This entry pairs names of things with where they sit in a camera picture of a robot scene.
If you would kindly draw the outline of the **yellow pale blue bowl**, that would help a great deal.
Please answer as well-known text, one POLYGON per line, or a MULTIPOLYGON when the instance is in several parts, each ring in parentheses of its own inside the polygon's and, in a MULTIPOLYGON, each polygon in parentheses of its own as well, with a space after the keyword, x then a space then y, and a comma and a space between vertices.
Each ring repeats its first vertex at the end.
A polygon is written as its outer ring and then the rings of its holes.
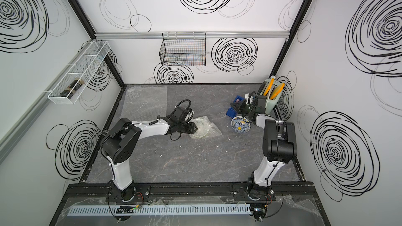
POLYGON ((210 122, 205 120, 197 120, 195 124, 198 127, 197 132, 191 135, 193 139, 200 139, 206 137, 210 130, 210 122))

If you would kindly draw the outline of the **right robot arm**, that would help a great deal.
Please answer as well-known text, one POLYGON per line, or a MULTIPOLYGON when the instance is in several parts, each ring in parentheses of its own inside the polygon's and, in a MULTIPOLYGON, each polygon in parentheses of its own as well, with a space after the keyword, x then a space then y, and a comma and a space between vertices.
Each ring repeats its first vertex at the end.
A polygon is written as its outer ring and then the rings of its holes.
POLYGON ((230 104, 238 114, 232 119, 235 131, 245 133, 252 123, 263 129, 263 159, 248 178, 247 194, 252 200, 272 197, 275 175, 297 156, 294 124, 272 117, 258 102, 255 98, 251 104, 246 99, 230 104))

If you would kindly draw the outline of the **blue yellow patterned bowl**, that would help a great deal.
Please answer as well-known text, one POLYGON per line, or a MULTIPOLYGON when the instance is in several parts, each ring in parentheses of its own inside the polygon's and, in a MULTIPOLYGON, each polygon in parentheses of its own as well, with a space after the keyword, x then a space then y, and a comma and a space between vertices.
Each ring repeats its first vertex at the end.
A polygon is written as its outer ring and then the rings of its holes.
POLYGON ((246 117, 236 116, 231 120, 232 129, 239 134, 245 134, 251 129, 251 123, 246 117))

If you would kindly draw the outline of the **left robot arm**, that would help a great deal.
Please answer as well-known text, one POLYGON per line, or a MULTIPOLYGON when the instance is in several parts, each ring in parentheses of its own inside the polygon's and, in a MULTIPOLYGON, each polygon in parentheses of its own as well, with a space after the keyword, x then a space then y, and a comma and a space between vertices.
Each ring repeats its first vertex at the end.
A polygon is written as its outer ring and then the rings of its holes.
POLYGON ((111 129, 106 131, 101 149, 109 161, 112 171, 112 187, 119 190, 123 202, 131 201, 137 194, 130 170, 129 159, 141 139, 153 136, 171 135, 178 132, 194 134, 198 128, 191 119, 194 111, 191 108, 176 106, 173 112, 165 117, 157 117, 152 121, 131 121, 122 118, 111 129))

